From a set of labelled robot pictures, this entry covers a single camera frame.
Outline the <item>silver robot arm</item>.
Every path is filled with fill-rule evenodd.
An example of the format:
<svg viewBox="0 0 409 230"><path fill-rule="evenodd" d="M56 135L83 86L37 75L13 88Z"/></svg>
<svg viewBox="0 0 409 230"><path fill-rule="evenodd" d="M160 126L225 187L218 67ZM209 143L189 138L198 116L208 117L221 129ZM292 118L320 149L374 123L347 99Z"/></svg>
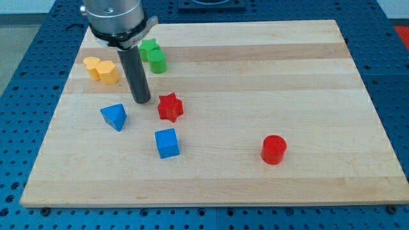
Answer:
<svg viewBox="0 0 409 230"><path fill-rule="evenodd" d="M158 17L149 17L141 0L83 0L80 11L97 40L117 50L134 102L149 102L151 93L138 43L158 24Z"/></svg>

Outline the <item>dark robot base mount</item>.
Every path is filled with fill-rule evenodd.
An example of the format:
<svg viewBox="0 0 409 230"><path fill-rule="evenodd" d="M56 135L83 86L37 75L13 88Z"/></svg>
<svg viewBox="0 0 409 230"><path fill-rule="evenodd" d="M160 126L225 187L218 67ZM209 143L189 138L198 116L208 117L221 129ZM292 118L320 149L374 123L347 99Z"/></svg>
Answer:
<svg viewBox="0 0 409 230"><path fill-rule="evenodd" d="M245 10L246 0L177 0L178 12Z"/></svg>

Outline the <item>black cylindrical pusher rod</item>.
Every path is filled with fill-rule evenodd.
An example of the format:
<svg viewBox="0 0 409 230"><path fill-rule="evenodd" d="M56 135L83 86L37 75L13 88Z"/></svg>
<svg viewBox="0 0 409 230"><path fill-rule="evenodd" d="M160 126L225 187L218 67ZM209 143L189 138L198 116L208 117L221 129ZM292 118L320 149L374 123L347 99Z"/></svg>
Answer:
<svg viewBox="0 0 409 230"><path fill-rule="evenodd" d="M118 55L134 102L145 104L150 100L151 94L138 48L118 51Z"/></svg>

